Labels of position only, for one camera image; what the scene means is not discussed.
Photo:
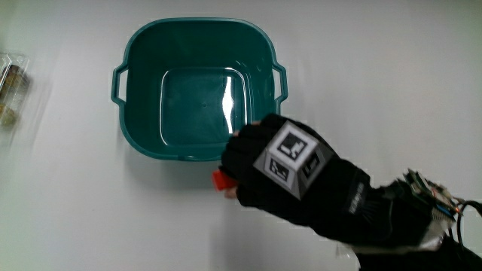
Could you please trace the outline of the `person's right hand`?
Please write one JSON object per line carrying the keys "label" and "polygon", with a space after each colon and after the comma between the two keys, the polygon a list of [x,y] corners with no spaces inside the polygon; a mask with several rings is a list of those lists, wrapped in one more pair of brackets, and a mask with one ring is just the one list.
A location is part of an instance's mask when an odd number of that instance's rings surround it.
{"label": "person's right hand", "polygon": [[220,169],[238,186],[236,196],[245,207],[257,208],[292,224],[310,227],[329,239],[349,240],[365,236],[369,223],[358,212],[350,213],[350,203],[362,203],[370,190],[368,174],[337,154],[316,176],[305,196],[299,200],[290,195],[254,166],[268,142],[285,122],[293,123],[326,141],[313,129],[278,114],[268,114],[259,124],[244,126],[232,136],[221,155]]}

